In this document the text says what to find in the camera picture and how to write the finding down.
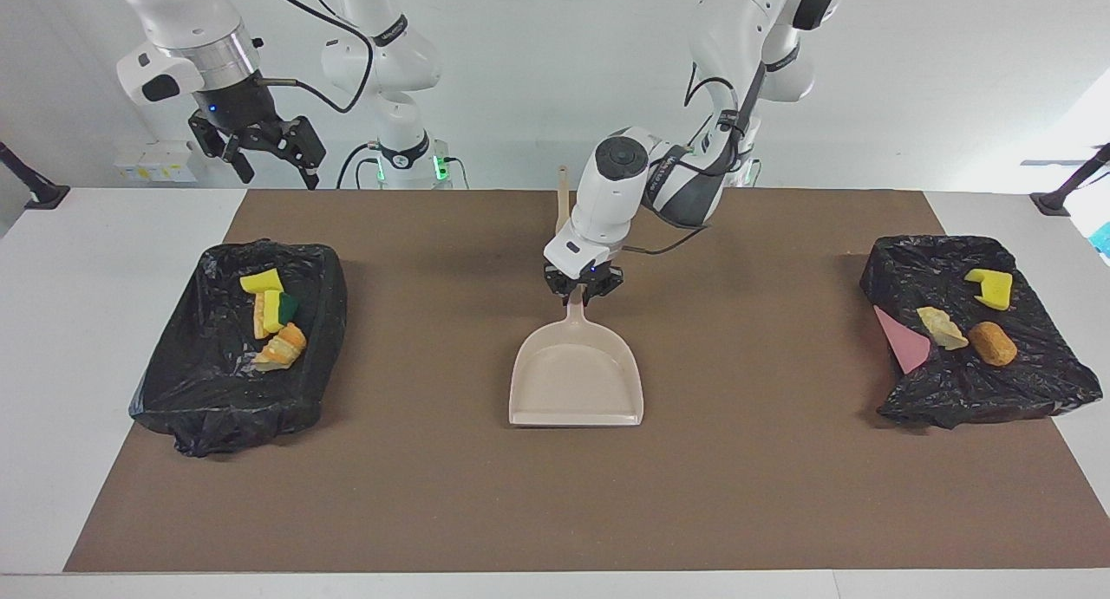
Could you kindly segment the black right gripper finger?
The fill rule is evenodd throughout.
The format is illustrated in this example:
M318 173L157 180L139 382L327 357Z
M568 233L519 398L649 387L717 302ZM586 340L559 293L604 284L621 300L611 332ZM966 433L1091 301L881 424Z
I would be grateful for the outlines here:
M235 175L242 181L242 184L249 185L251 183L255 176L255 172L248 158L242 154L238 134L232 133L229 140L226 140L216 126L200 112L191 113L191 116L189 116L189 126L198 142L199 149L201 149L201 152L206 158L218 158L218 160L233 167Z
M327 152L307 116L259 122L258 145L263 152L297 169L309 191L317 189L317 167L321 167Z

